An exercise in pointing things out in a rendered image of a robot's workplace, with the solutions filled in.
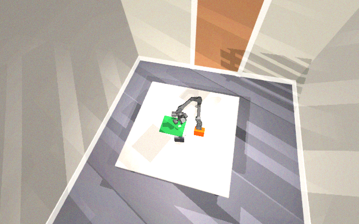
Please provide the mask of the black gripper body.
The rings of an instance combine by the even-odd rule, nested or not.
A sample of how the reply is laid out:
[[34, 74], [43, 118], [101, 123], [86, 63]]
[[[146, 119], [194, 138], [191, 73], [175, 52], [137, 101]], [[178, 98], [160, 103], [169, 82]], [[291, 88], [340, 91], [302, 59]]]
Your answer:
[[[187, 118], [188, 116], [187, 116], [186, 113], [184, 113], [184, 115], [183, 115], [182, 117]], [[182, 118], [182, 117], [181, 117], [181, 118]], [[173, 119], [173, 122], [174, 122], [175, 124], [177, 124], [179, 120], [180, 120], [180, 118], [178, 117], [178, 119]]]

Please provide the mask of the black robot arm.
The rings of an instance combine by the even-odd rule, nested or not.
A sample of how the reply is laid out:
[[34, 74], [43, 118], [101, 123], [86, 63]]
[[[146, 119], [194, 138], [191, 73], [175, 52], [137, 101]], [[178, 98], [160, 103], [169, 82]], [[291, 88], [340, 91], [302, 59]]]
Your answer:
[[[182, 117], [184, 115], [184, 112], [182, 112], [182, 110], [192, 101], [195, 101], [198, 103], [198, 112], [197, 112], [197, 116], [195, 121], [197, 122], [196, 125], [196, 129], [202, 130], [202, 121], [201, 121], [201, 104], [202, 104], [202, 98], [199, 97], [191, 97], [189, 100], [187, 100], [184, 104], [178, 106], [176, 111], [172, 111], [171, 112], [171, 116], [172, 117], [176, 117], [178, 115], [178, 117], [180, 118], [181, 122], [184, 123], [186, 122], [186, 118]], [[181, 118], [182, 117], [182, 118]]]

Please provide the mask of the green circuit board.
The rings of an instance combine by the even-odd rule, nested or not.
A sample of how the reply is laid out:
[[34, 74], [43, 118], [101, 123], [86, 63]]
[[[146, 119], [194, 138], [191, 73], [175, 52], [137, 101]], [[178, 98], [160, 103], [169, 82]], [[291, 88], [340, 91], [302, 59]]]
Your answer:
[[181, 125], [180, 124], [181, 120], [179, 120], [178, 123], [175, 124], [173, 122], [173, 119], [178, 119], [178, 118], [164, 116], [164, 119], [163, 119], [163, 122], [161, 124], [159, 132], [182, 137], [186, 122], [184, 122]]

